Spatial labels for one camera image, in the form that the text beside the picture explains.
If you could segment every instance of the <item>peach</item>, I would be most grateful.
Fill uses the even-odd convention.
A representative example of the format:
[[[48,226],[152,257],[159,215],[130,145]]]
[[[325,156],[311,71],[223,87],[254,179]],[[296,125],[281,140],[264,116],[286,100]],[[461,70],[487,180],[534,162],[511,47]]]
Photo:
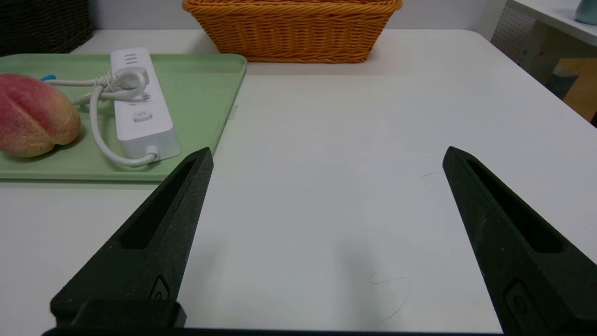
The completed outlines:
[[[77,109],[60,90],[33,77],[0,74],[0,151],[45,154],[71,143],[80,129]]]

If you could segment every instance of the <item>white cable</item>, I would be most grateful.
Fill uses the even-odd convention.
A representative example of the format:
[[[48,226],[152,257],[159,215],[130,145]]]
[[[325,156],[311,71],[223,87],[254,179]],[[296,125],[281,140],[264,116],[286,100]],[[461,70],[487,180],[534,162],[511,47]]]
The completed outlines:
[[[130,86],[131,77],[136,79],[136,88],[132,90],[115,91],[113,88],[118,88],[121,84]],[[46,83],[60,86],[93,86],[93,92],[87,94],[79,99],[73,101],[73,105],[81,105],[89,103],[89,119],[91,123],[91,134],[97,147],[104,156],[114,163],[129,167],[139,167],[155,161],[159,157],[159,148],[156,146],[148,146],[145,149],[145,156],[142,158],[124,158],[114,153],[108,148],[104,140],[101,138],[99,122],[97,121],[97,104],[100,99],[106,100],[127,100],[132,99],[145,91],[147,86],[146,78],[138,69],[124,71],[118,76],[112,75],[110,72],[106,76],[98,77],[94,80],[88,81],[65,81],[65,80],[49,80]]]

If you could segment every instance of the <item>table surface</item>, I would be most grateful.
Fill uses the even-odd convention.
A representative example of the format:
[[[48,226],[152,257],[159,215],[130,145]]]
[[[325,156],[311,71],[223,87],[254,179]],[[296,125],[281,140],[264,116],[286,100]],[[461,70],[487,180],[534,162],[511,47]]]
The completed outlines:
[[[141,45],[215,52],[200,30],[100,31],[78,52]],[[449,145],[597,260],[596,130],[476,33],[386,30],[357,65],[250,63],[236,104],[179,294],[189,327],[499,332]],[[1,182],[0,333],[51,328],[50,299],[154,188]]]
[[[574,20],[580,0],[509,0],[508,3],[549,26],[597,46],[597,26]]]

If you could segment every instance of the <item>white power strip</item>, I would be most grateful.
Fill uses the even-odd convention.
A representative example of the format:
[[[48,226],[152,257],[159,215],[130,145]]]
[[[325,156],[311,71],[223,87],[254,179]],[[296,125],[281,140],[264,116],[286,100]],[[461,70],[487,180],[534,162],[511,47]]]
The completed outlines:
[[[149,77],[142,95],[114,101],[116,137],[125,155],[128,158],[144,157],[148,146],[159,148],[159,157],[155,161],[179,155],[182,151],[180,143],[147,48],[114,51],[110,61],[113,74],[122,68],[142,66]]]

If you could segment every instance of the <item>dark wicker basket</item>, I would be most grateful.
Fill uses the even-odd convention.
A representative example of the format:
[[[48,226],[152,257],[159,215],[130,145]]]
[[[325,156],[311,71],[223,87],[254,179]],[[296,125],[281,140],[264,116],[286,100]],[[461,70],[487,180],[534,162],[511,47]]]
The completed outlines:
[[[70,53],[92,32],[88,0],[0,0],[0,56]]]

